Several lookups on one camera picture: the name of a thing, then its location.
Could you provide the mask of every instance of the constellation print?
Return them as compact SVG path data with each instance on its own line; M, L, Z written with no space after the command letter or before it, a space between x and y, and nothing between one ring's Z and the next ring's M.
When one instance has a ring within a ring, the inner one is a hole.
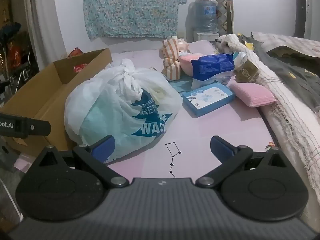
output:
M173 144L175 147L173 149L169 149L168 145L170 144ZM165 143L165 146L167 147L168 151L170 152L171 154L171 163L170 163L170 171L169 173L175 178L175 175L173 174L173 171L172 171L172 167L174 166L174 163L173 163L173 160L174 160L174 157L178 154L182 154L182 152L179 150L176 142L172 142L172 143Z

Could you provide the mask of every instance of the curtain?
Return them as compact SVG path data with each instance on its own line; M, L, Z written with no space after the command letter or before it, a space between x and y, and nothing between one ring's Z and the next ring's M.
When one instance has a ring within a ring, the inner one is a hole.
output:
M44 69L49 63L66 54L54 0L24 0L28 32L33 52L39 66Z

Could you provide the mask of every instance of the cardboard box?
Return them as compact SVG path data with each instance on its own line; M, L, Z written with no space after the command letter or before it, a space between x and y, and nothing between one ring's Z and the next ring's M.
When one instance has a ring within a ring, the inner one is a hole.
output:
M5 137L14 149L37 157L47 145L58 150L70 150L76 143L71 141L64 129L64 106L68 95L82 82L89 80L112 62L109 49L84 53L72 58L55 61L29 80L0 109L2 113L49 121L48 136L30 135L26 139ZM79 73L75 65L88 65Z

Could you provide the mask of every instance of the red package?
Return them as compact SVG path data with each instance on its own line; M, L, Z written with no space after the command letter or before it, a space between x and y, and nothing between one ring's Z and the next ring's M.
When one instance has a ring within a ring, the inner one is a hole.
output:
M73 67L73 71L75 73L79 73L81 70L83 70L87 66L87 63L79 64Z
M9 48L8 58L11 68L17 68L21 65L21 48L11 44Z
M76 47L70 54L68 57L74 57L74 56L78 56L83 54L83 52L81 51L81 49L79 49L78 47Z

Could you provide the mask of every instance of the pink cloth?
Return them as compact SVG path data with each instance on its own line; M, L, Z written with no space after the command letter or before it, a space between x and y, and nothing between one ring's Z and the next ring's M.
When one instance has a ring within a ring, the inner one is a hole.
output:
M199 59L200 57L204 56L201 53L189 53L185 56L180 56L179 61L180 61L180 67L186 73L188 76L192 77L193 76L193 66L191 64L191 60L196 60Z
M233 81L229 88L249 107L266 106L278 101L267 88L256 83Z

